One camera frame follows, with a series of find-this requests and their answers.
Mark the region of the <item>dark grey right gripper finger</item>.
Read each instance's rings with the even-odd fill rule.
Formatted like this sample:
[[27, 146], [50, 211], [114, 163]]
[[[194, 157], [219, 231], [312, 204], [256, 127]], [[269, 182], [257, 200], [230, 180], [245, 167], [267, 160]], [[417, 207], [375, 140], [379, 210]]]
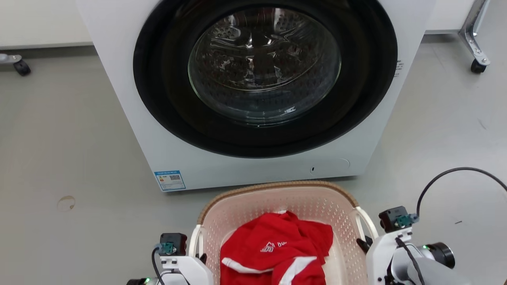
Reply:
[[362, 249], [364, 254], [367, 254], [367, 252], [369, 251], [370, 247], [373, 244], [373, 239], [369, 236], [365, 236], [364, 239], [357, 238], [356, 243]]

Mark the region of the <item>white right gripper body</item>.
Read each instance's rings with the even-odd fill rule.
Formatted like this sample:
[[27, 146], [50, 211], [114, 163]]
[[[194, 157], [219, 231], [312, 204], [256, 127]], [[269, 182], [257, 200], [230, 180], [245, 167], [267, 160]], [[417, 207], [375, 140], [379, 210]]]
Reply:
[[385, 277], [391, 273], [389, 264], [398, 247], [395, 239], [400, 236], [401, 241], [411, 240], [412, 228], [408, 227], [375, 238], [373, 245], [366, 253], [366, 276], [368, 285], [386, 285]]

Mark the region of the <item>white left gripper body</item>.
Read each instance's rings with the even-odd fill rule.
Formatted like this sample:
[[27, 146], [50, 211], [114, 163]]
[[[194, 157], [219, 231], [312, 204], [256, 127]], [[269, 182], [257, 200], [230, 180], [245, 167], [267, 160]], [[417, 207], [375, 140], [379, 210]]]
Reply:
[[196, 257], [161, 256], [159, 285], [214, 285], [213, 274]]

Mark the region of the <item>beige perforated plastic laundry basket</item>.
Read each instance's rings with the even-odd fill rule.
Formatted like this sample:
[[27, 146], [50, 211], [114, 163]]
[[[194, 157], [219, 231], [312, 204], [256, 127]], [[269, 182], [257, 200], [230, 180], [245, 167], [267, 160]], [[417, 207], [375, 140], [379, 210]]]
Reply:
[[222, 193], [204, 207], [189, 239], [189, 256], [207, 255], [213, 285], [220, 283], [220, 249], [233, 232], [264, 213], [290, 211], [303, 220], [332, 227], [333, 244], [323, 266], [328, 285], [369, 285], [366, 255], [357, 243], [365, 222], [372, 239], [378, 231], [352, 194], [326, 181], [290, 181], [247, 186]]

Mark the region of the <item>red garment with white stripes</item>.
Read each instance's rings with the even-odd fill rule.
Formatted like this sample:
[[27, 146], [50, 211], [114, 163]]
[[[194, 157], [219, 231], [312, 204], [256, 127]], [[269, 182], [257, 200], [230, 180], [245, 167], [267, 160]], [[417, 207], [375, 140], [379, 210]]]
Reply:
[[326, 285], [330, 225], [292, 212], [265, 213], [221, 246], [220, 285]]

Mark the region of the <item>blue energy label sticker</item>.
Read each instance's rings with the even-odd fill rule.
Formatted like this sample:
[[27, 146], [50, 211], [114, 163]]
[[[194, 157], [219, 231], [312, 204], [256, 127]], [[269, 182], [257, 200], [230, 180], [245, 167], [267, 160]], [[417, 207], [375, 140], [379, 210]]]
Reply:
[[179, 170], [154, 172], [158, 185], [162, 192], [174, 192], [185, 190], [186, 186]]

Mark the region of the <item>round black washing machine door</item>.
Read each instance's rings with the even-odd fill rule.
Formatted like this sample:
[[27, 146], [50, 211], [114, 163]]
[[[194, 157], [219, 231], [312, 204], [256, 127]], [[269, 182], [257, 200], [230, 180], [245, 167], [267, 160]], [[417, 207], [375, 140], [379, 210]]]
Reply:
[[380, 0], [161, 0], [138, 36], [133, 75], [176, 137], [274, 158], [362, 123], [386, 96], [400, 47]]

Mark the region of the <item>grey metal frame leg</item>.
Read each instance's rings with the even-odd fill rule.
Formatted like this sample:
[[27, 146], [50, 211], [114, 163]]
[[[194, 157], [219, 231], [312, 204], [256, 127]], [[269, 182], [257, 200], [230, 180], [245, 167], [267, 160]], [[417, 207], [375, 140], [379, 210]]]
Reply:
[[476, 37], [489, 2], [490, 0], [474, 0], [458, 32], [458, 36], [463, 40], [468, 51], [474, 56], [474, 59], [486, 66], [489, 66], [491, 62], [484, 51], [479, 47]]

